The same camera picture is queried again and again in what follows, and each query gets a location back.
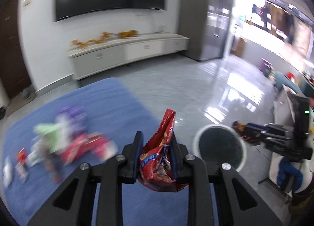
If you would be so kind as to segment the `red chip bag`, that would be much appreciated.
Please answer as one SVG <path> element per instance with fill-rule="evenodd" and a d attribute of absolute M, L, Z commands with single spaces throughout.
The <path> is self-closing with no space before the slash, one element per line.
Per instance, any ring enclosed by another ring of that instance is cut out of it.
<path fill-rule="evenodd" d="M 176 112 L 167 109 L 158 130 L 145 144 L 140 155 L 140 175 L 138 180 L 145 187 L 158 192 L 179 192 L 188 184 L 176 181 L 171 161 L 171 144 L 174 137 Z"/>

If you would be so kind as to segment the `dark brown snack bag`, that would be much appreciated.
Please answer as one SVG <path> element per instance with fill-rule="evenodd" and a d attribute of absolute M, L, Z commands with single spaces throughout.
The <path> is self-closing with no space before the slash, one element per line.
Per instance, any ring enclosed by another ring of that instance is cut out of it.
<path fill-rule="evenodd" d="M 238 121 L 234 121 L 232 123 L 232 128 L 236 131 L 236 133 L 245 141 L 247 141 L 247 136 L 244 133 L 246 125 L 239 123 Z"/>

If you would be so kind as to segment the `dark candy wrapper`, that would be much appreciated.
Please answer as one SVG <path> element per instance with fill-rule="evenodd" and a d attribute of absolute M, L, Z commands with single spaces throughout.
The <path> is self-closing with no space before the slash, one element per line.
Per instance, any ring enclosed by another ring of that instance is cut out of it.
<path fill-rule="evenodd" d="M 60 183 L 62 178 L 57 165 L 57 157 L 51 153 L 47 146 L 43 148 L 43 163 L 53 182 L 55 184 Z"/>

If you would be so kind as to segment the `purple plastic bin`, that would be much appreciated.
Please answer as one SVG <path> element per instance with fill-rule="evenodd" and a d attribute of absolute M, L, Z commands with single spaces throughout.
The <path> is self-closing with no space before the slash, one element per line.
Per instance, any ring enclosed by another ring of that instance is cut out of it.
<path fill-rule="evenodd" d="M 267 61 L 266 59 L 262 58 L 261 59 L 261 63 L 260 63 L 260 66 L 259 66 L 259 70 L 263 73 L 263 75 L 265 77 L 269 77 L 272 70 L 273 70 L 273 67 L 272 67 L 272 64 Z"/>

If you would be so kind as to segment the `pink red snack bag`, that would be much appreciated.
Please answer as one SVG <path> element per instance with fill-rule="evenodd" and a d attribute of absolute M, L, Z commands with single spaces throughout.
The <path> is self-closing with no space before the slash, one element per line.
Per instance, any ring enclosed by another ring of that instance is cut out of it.
<path fill-rule="evenodd" d="M 100 134 L 82 134 L 77 136 L 61 154 L 61 161 L 64 165 L 71 164 L 87 152 L 96 152 L 107 140 Z"/>

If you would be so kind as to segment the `crumpled clear plastic bag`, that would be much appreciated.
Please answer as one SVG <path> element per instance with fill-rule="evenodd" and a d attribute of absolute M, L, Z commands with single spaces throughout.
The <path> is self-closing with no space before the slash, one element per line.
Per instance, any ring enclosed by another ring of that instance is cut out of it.
<path fill-rule="evenodd" d="M 12 182 L 13 179 L 13 167 L 10 160 L 10 157 L 8 156 L 5 159 L 4 167 L 3 167 L 3 184 L 4 188 L 6 189 Z"/>

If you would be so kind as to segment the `green plastic wrapper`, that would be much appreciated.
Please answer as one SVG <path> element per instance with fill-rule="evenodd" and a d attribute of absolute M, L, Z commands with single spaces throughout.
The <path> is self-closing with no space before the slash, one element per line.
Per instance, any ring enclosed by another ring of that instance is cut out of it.
<path fill-rule="evenodd" d="M 61 153 L 64 150 L 60 124 L 40 123 L 35 125 L 34 133 L 41 138 L 42 143 L 48 148 L 50 153 Z"/>

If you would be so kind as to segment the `cardboard box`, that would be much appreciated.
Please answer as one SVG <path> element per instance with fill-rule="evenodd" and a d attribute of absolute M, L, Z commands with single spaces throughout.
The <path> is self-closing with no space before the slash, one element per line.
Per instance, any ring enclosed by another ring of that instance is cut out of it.
<path fill-rule="evenodd" d="M 240 37 L 237 41 L 237 45 L 233 54 L 237 57 L 242 57 L 245 50 L 245 45 L 246 45 L 246 40 Z"/>

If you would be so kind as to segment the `purple plastic wrapper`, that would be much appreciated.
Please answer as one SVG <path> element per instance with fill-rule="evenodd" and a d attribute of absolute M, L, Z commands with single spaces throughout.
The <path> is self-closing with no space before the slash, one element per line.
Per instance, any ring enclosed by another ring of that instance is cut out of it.
<path fill-rule="evenodd" d="M 73 134 L 87 131 L 87 115 L 80 107 L 62 107 L 55 117 L 55 123 Z"/>

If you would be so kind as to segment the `blue fuzzy blanket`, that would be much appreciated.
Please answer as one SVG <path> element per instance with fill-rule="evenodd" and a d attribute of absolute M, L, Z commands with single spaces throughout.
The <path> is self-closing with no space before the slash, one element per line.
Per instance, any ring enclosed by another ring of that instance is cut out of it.
<path fill-rule="evenodd" d="M 132 143 L 137 131 L 150 139 L 160 123 L 121 82 L 108 78 L 69 92 L 17 121 L 4 135 L 3 156 L 15 162 L 18 151 L 30 150 L 34 127 L 53 122 L 65 107 L 80 108 L 86 114 L 87 131 L 103 134 L 119 149 Z M 26 225 L 56 189 L 43 165 L 35 165 L 25 183 L 14 177 L 5 190 L 8 210 L 19 225 Z M 156 192 L 137 182 L 123 186 L 122 202 L 124 225 L 187 224 L 188 189 Z"/>

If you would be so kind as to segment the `hanging clothes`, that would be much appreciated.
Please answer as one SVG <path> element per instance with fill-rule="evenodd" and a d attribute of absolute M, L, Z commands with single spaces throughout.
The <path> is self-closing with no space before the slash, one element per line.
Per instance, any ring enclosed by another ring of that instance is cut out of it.
<path fill-rule="evenodd" d="M 262 7 L 252 4 L 252 14 L 260 17 L 265 31 L 286 43 L 293 44 L 295 37 L 293 15 L 267 1 Z"/>

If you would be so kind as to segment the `grey double-door refrigerator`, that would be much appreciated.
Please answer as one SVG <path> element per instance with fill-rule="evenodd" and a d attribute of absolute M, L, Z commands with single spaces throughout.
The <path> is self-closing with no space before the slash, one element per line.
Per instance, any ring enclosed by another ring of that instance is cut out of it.
<path fill-rule="evenodd" d="M 189 38 L 184 55 L 195 61 L 224 56 L 233 0 L 180 0 L 178 34 Z"/>

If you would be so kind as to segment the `dark brown entrance door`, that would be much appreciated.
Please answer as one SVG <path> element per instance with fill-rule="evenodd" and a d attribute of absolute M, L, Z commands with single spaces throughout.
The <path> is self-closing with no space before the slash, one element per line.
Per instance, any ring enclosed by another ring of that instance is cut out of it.
<path fill-rule="evenodd" d="M 18 1 L 8 0 L 1 10 L 1 82 L 9 99 L 31 85 L 18 34 Z"/>

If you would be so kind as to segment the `golden dragon figurine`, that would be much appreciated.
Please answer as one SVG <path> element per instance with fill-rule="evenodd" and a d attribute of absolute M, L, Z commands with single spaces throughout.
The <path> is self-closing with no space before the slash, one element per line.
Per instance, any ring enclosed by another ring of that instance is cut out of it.
<path fill-rule="evenodd" d="M 109 33 L 109 32 L 102 32 L 98 39 L 90 39 L 87 41 L 80 41 L 78 39 L 74 39 L 70 42 L 70 46 L 74 46 L 75 48 L 87 48 L 90 45 L 103 44 L 112 38 L 127 39 L 131 37 L 137 37 L 138 35 L 139 33 L 137 30 L 123 31 L 117 34 Z"/>

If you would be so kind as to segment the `wall light switch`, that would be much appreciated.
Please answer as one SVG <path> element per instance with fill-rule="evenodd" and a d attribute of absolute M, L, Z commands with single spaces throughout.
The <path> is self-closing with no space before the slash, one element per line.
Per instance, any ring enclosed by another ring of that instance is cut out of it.
<path fill-rule="evenodd" d="M 32 0 L 23 0 L 22 1 L 22 7 L 25 7 L 25 6 L 29 5 L 29 4 L 31 4 L 31 1 Z"/>

